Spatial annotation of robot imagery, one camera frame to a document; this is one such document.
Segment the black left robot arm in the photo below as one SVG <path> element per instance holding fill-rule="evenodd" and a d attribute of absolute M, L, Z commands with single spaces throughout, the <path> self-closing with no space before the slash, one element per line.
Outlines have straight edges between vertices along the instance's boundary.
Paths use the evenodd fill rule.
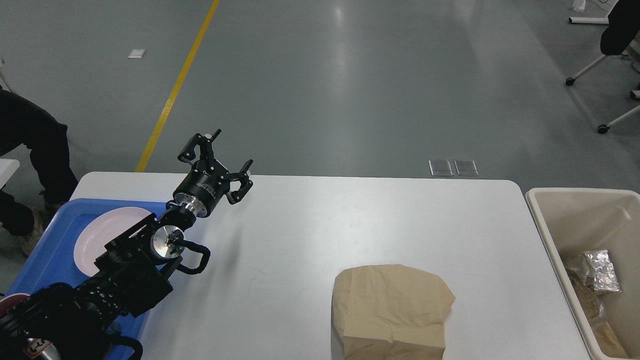
<path fill-rule="evenodd" d="M 160 216 L 149 214 L 105 244 L 94 261 L 97 273 L 79 285 L 48 285 L 1 314 L 3 360 L 103 360 L 116 346 L 131 349 L 131 360 L 144 348 L 114 330 L 119 317 L 139 317 L 172 291 L 170 276 L 203 272 L 211 251 L 189 241 L 187 229 L 211 215 L 226 197 L 239 203 L 253 186 L 250 166 L 231 172 L 215 158 L 213 142 L 222 132 L 196 133 L 178 160 L 190 171 Z"/>

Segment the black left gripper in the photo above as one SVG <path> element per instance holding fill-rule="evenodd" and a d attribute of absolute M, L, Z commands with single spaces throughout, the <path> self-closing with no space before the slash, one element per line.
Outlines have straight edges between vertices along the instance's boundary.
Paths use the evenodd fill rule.
<path fill-rule="evenodd" d="M 215 158 L 213 142 L 222 132 L 215 130 L 212 134 L 196 133 L 178 153 L 179 162 L 190 165 L 190 171 L 173 192 L 173 199 L 166 203 L 166 209 L 183 207 L 197 218 L 211 215 L 215 207 L 227 198 L 231 205 L 243 200 L 253 187 L 250 179 L 250 167 L 253 159 L 248 159 L 240 171 L 222 171 L 222 164 Z M 238 182 L 236 190 L 231 184 Z"/>

